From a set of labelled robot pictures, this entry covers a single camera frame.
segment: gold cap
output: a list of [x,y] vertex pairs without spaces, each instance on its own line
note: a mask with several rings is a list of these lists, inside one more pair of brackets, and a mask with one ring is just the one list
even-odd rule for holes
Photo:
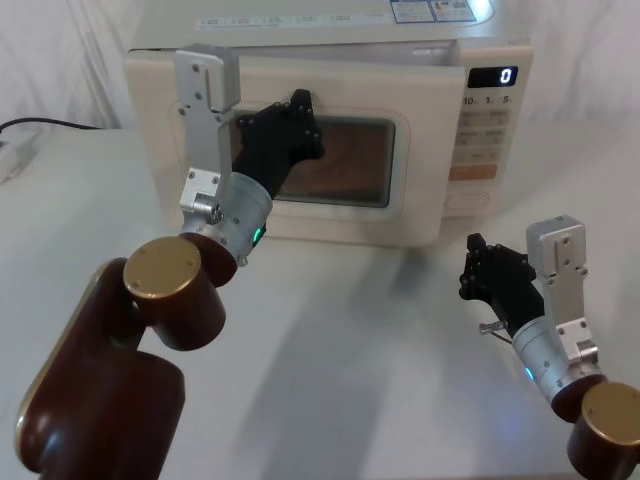
[[582,400],[582,416],[606,441],[640,445],[640,391],[635,388],[615,382],[596,385]]
[[200,252],[194,244],[180,237],[162,237],[146,243],[129,257],[123,279],[138,298],[166,298],[187,287],[200,266]]

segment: printed label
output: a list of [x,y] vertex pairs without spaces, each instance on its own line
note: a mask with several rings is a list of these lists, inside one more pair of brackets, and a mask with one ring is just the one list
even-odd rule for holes
[[476,17],[466,0],[429,0],[438,22],[475,22]]
[[195,30],[208,32],[220,28],[313,28],[386,25],[393,23],[389,13],[351,13],[345,15],[273,15],[256,17],[200,17]]
[[396,23],[434,23],[426,0],[391,0]]

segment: microwave top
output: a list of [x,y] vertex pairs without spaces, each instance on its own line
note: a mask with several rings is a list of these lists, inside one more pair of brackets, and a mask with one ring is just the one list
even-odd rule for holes
[[131,50],[522,37],[505,0],[154,0]]

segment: green indicator light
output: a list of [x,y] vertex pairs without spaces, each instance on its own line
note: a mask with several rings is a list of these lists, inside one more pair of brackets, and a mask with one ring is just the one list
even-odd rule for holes
[[253,238],[251,240],[251,246],[255,247],[258,242],[260,241],[260,239],[262,237],[264,237],[265,232],[267,231],[267,226],[263,225],[260,228],[258,228],[255,233],[253,234]]

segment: microwave control panel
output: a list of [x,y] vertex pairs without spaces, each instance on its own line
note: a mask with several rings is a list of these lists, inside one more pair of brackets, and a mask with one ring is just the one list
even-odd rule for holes
[[457,42],[454,63],[465,67],[467,78],[445,216],[478,215],[495,205],[532,57],[532,47],[522,41]]

